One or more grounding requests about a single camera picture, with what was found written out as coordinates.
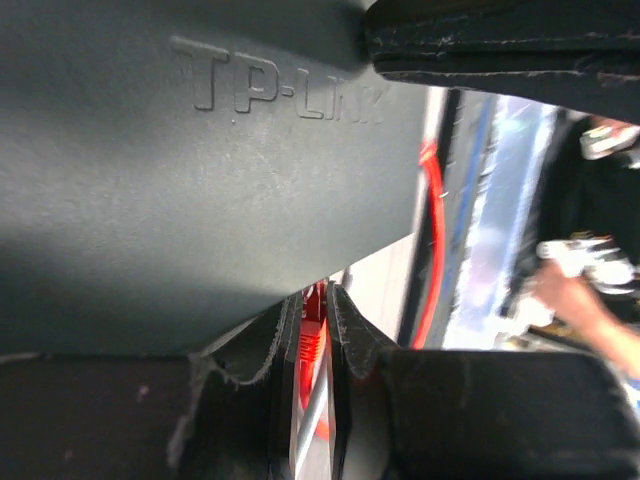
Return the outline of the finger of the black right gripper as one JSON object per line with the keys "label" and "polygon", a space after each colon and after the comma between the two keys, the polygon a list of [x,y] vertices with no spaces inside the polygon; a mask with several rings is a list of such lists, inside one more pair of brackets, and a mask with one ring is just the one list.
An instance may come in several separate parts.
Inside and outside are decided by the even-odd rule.
{"label": "finger of the black right gripper", "polygon": [[363,27],[389,81],[639,121],[636,1],[377,1]]}

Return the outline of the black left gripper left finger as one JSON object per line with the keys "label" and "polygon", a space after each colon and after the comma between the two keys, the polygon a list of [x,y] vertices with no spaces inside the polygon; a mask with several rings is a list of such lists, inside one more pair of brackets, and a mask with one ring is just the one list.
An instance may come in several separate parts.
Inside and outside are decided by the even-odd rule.
{"label": "black left gripper left finger", "polygon": [[1,361],[5,479],[290,479],[303,297],[210,353]]}

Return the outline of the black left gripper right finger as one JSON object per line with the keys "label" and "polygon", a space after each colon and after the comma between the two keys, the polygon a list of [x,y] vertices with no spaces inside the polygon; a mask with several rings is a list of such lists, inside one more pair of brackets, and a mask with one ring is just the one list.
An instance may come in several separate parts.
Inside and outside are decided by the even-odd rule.
{"label": "black left gripper right finger", "polygon": [[635,479],[639,423],[597,358],[404,349],[327,288],[335,479]]}

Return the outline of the operator hand in background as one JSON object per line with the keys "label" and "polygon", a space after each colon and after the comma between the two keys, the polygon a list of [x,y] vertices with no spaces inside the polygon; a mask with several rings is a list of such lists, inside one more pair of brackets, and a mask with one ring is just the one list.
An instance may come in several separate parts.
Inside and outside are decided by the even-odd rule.
{"label": "operator hand in background", "polygon": [[607,360],[639,377],[639,334],[610,312],[582,278],[566,277],[557,263],[546,261],[534,275],[534,296]]}

